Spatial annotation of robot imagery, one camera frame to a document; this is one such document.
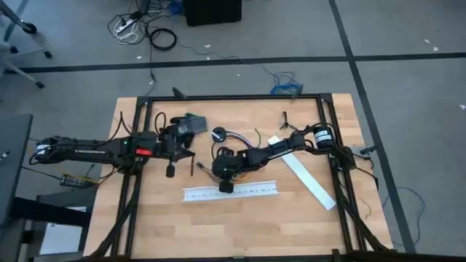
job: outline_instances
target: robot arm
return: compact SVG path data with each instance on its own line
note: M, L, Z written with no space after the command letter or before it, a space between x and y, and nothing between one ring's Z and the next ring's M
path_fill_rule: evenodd
M306 140L305 135L314 133L317 148L312 141ZM265 148L248 148L238 151L221 147L212 163L212 173L220 178L219 190L225 193L233 192L233 178L244 172L255 171L265 166L270 160L294 151L307 151L314 155L331 154L340 166L351 170L355 168L355 159L351 149L334 143L331 129L327 124L306 126L304 130L293 132L289 138Z
M36 153L29 159L30 164L55 164L65 160L112 164L120 172L137 172L140 158L168 159L167 177L173 177L172 162L193 157L185 149L193 135L181 137L176 132L139 132L125 138L110 140L79 140L75 138L51 137L37 143Z

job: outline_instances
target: wooden table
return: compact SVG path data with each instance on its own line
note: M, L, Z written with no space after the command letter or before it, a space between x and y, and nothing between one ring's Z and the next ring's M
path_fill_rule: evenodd
M333 101L344 144L364 146L351 95L334 94ZM127 123L132 122L135 103L136 98L118 99L111 134L117 126L120 111ZM152 110L152 116L164 111L168 118L187 112L206 116L208 130L222 126L244 135L252 144L258 143L254 131L257 128L262 136L261 146L266 146L266 140L273 135L279 138L290 135L289 129L279 130L282 111L288 112L288 121L298 128L319 122L316 101L312 99L165 101L154 103ZM122 129L117 137L125 135ZM234 150L244 147L235 140L225 144ZM208 167L212 163L211 145L210 133L205 132L196 135L190 148L196 152L196 161ZM294 154L334 196L326 156L305 152ZM370 170L369 163L356 160L358 167ZM271 161L245 181L276 180L280 192L277 196L183 203L183 188L215 185L197 168L191 177L190 164L190 159L179 161L175 165L175 177L171 179L165 177L166 160L151 159L144 167L133 258L327 255L335 248L344 253L337 208L326 211L283 160ZM104 167L102 173L106 174L110 169ZM392 247L374 180L358 170L353 170L351 176L360 217L384 245ZM86 255L96 249L114 224L122 178L122 175L114 175L98 189L84 250ZM122 230L120 253L126 240L126 226ZM354 232L352 239L357 247Z

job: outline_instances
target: black stripe on floor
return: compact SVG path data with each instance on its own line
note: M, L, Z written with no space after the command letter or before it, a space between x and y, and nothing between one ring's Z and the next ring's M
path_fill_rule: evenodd
M382 138L380 137L379 128L376 125L374 114L372 113L371 109L371 104L369 103L366 90L364 89L363 80L361 79L358 67L356 66L356 59L352 54L350 41L348 40L347 33L344 30L343 22L341 21L341 16L338 11L338 7L336 6L336 2L335 0L328 0L328 2L330 3L333 17L335 18L336 27L338 28L344 51L347 54L349 68L351 69L353 79L355 80L359 98L363 104L363 110L364 114L366 114L369 130L371 131L374 144L379 146L377 148L377 154L379 156L379 161L382 172L384 174L385 183L387 184L388 192L391 192L392 190L396 189L396 185L395 180L393 179L392 170L390 169L388 162L387 153L385 152L384 144L382 142ZM414 247L413 239L411 238L408 222L406 221L403 206L401 205L400 197L398 196L398 192L396 190L393 194L390 195L390 200L392 202L393 212L398 223L398 228L400 229L400 235L401 239L403 240L405 251L407 253L415 253L416 249Z
M71 65L71 66L50 66L21 68L26 73L49 73L49 72L74 72L74 71L99 71L99 70L122 70L122 69L143 69L143 68L177 68L188 66L230 66L230 65L253 65L267 63L315 63L315 62L346 62L342 56L330 57L267 57L267 58L245 58L245 59L225 59L225 60L194 60L181 62L160 62L160 63L123 63L106 65Z
M466 58L466 52L440 53L440 54L412 54L412 55L356 55L353 60L356 62L369 61L395 61L395 60L435 60L449 58ZM230 66L230 65L253 65L267 63L329 63L329 62L349 62L344 56L322 56L322 57L265 57L265 58L245 58L228 60L192 60L179 62L158 62L158 63L120 63L103 65L64 65L47 67L21 68L26 73L53 73L53 72L77 72L77 71L102 71L102 70L125 70L144 68L177 68L189 66ZM15 74L14 71L6 70L6 74Z

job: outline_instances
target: white ruler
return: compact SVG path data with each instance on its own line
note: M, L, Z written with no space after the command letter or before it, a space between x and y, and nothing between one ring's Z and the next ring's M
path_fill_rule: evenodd
M276 136L269 139L269 144L273 145L280 142ZM292 154L286 154L281 157L283 161L292 169L298 176L301 182L311 191L311 193L319 200L326 210L330 210L335 206L335 200L327 193L327 191L315 180L315 178L307 171L303 164Z
M238 197L265 197L278 194L277 181L275 180L234 185L234 192L231 194L220 192L218 186L183 188L183 191L184 202L232 199Z

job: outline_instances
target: chair wheel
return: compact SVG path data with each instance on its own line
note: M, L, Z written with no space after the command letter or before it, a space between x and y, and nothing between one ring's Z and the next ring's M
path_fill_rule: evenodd
M47 58L52 58L52 57L53 57L52 54L50 54L49 51L45 51L45 52L44 52L44 55L45 55L45 57L47 57Z
M24 23L29 27L29 30L23 28L23 31L25 31L26 33L29 33L29 34L37 33L37 27L34 24L26 23L26 22L24 22Z
M36 86L38 88L44 88L45 87L44 84L42 84L41 82L36 82Z

